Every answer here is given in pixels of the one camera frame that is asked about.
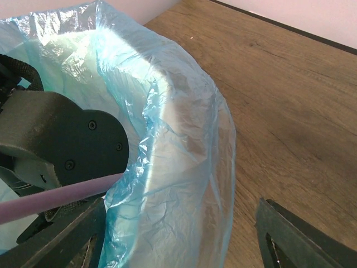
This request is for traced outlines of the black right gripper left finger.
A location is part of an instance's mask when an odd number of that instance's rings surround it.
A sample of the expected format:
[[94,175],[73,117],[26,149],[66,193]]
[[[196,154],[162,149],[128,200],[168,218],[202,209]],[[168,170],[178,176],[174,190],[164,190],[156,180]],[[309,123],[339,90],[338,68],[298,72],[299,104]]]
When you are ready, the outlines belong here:
[[106,211],[98,198],[1,255],[1,267],[98,267]]

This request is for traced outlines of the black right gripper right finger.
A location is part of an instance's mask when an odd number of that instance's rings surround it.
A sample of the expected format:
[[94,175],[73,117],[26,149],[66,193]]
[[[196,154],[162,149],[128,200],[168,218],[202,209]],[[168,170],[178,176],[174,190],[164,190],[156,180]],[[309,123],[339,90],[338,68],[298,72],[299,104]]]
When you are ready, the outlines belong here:
[[264,267],[356,267],[355,250],[271,199],[259,199],[255,220]]

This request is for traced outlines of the blue plastic trash bag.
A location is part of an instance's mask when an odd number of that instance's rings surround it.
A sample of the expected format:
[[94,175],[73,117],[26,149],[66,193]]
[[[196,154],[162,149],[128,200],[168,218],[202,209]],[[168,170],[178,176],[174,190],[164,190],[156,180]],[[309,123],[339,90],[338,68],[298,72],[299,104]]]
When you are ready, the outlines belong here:
[[2,19],[1,53],[128,135],[128,167],[105,196],[100,267],[224,266],[236,131],[189,53],[102,1]]

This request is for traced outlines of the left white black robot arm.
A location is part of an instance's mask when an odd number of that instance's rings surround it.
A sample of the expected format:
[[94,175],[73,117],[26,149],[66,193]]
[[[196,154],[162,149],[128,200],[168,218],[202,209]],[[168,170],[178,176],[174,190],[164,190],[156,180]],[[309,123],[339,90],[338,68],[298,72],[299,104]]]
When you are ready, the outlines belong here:
[[1,56],[1,180],[17,196],[119,174],[128,160],[114,116],[45,91],[35,68]]

